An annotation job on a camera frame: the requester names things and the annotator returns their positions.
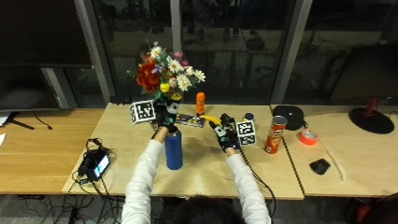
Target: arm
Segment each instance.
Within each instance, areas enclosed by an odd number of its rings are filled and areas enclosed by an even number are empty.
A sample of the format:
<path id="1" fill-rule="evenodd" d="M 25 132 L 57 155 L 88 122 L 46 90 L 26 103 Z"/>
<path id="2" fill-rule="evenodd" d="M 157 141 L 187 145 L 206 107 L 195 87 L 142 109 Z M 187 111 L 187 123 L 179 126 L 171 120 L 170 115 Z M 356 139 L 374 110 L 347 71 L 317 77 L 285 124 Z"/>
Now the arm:
<path id="1" fill-rule="evenodd" d="M 125 189 L 125 204 L 122 224 L 150 224 L 150 198 L 153 179 L 159 164 L 159 154 L 163 150 L 163 138 L 167 129 L 159 127 L 153 139 L 149 140 L 146 149 L 138 158 L 132 179 Z"/>
<path id="2" fill-rule="evenodd" d="M 242 216 L 247 224 L 271 224 L 267 207 L 259 192 L 253 172 L 231 147 L 225 149 L 227 165 L 234 175 Z"/>

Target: red object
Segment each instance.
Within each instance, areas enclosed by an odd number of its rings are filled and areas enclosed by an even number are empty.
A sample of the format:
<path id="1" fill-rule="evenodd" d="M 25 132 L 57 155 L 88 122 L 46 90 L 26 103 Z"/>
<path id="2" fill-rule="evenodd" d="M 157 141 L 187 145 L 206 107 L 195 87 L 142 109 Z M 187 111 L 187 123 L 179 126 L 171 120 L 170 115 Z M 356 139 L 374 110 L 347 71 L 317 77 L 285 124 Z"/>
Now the red object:
<path id="1" fill-rule="evenodd" d="M 277 153 L 278 145 L 283 137 L 287 120 L 282 116 L 274 116 L 269 136 L 265 142 L 265 151 L 270 154 Z"/>
<path id="2" fill-rule="evenodd" d="M 203 92 L 197 93 L 197 116 L 203 115 Z"/>
<path id="3" fill-rule="evenodd" d="M 313 132 L 309 129 L 305 129 L 301 133 L 298 133 L 298 140 L 306 146 L 313 146 L 318 141 L 318 137 L 317 137 L 315 132 Z"/>
<path id="4" fill-rule="evenodd" d="M 153 61 L 147 61 L 138 67 L 137 83 L 147 92 L 153 92 L 161 84 L 161 73 L 151 74 L 154 69 Z"/>
<path id="5" fill-rule="evenodd" d="M 378 99 L 370 98 L 366 105 L 366 111 L 363 112 L 363 115 L 366 117 L 371 117 L 374 115 L 372 111 L 375 110 L 376 106 L 378 106 Z"/>
<path id="6" fill-rule="evenodd" d="M 370 205 L 362 205 L 358 210 L 356 210 L 356 222 L 362 223 L 363 221 L 363 217 L 367 214 L 367 212 L 370 211 L 371 206 Z"/>

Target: lamp base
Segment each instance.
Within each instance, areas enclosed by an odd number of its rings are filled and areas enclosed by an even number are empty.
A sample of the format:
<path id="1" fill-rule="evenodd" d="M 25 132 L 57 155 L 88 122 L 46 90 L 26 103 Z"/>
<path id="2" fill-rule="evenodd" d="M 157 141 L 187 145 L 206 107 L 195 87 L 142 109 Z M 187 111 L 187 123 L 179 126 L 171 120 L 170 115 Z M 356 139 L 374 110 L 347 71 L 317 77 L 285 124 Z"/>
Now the lamp base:
<path id="1" fill-rule="evenodd" d="M 350 113 L 350 121 L 364 131 L 370 133 L 391 133 L 394 131 L 394 123 L 386 115 L 372 110 L 372 116 L 366 116 L 366 108 L 354 108 Z"/>

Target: water bottle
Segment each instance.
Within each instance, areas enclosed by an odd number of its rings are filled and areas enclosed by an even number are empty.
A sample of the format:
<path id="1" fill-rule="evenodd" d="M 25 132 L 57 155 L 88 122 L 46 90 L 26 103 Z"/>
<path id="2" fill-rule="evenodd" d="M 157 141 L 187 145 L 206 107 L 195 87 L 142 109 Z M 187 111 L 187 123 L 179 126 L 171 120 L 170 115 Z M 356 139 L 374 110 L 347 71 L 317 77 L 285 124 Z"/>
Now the water bottle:
<path id="1" fill-rule="evenodd" d="M 163 139 L 165 164 L 170 170 L 178 170 L 182 166 L 182 142 L 181 131 L 175 127 Z"/>

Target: black glove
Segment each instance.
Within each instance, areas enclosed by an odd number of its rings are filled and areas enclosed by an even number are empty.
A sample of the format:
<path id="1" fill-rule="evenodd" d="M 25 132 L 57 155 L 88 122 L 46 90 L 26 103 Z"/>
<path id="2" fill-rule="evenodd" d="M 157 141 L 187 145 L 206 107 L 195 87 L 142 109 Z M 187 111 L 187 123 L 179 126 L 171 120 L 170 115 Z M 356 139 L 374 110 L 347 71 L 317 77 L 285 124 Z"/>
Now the black glove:
<path id="1" fill-rule="evenodd" d="M 225 152 L 225 149 L 229 147 L 235 148 L 237 140 L 234 138 L 235 136 L 234 131 L 230 130 L 229 128 L 225 128 L 221 125 L 217 125 L 213 121 L 209 121 L 209 124 L 215 132 L 218 144 L 222 148 L 222 151 Z"/>
<path id="2" fill-rule="evenodd" d="M 170 100 L 167 98 L 158 99 L 153 102 L 154 112 L 157 118 L 154 122 L 158 126 L 165 127 L 170 132 L 175 130 L 174 122 L 179 109 L 181 100 Z"/>

